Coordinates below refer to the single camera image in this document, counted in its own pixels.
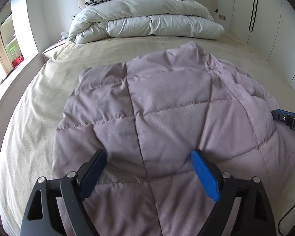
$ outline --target silver screw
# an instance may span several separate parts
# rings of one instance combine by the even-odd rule
[[[39,182],[39,183],[42,183],[42,182],[44,182],[45,181],[45,178],[43,177],[43,176],[41,176],[38,180],[37,180],[37,182]]]
[[[228,172],[223,172],[223,173],[222,173],[222,176],[223,176],[224,178],[230,178],[230,173],[228,173]]]
[[[261,181],[260,178],[258,178],[257,176],[254,176],[253,179],[254,179],[254,182],[255,183],[260,183],[260,181]]]
[[[68,174],[67,174],[67,177],[68,178],[73,178],[75,177],[76,173],[74,171],[70,171]]]

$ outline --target folded white comforter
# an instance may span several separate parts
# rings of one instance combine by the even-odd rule
[[[193,0],[113,0],[82,10],[72,22],[69,39],[76,44],[147,35],[213,40],[223,32],[208,9]]]

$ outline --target wall socket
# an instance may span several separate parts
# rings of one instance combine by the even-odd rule
[[[221,19],[221,20],[225,20],[226,21],[226,16],[223,16],[223,15],[219,15],[219,19]]]
[[[76,15],[77,15],[77,14],[71,16],[71,21],[74,20],[74,18],[76,17]]]

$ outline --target red box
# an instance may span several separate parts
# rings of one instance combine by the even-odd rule
[[[15,60],[12,61],[13,67],[17,67],[24,60],[23,55],[21,54]]]

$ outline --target bed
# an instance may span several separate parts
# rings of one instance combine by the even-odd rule
[[[87,0],[78,0],[81,9]],[[217,0],[195,0],[211,15]],[[216,58],[246,70],[273,95],[282,109],[295,112],[295,91],[285,77],[254,49],[228,33],[217,40],[181,36],[113,37],[83,44],[67,43],[47,61],[19,101],[0,153],[0,214],[9,235],[19,235],[27,199],[38,177],[51,178],[55,130],[67,98],[88,67],[123,63],[136,56],[164,51],[193,41]],[[295,203],[295,170],[278,201],[272,204],[276,222]],[[295,212],[282,224],[287,232]]]

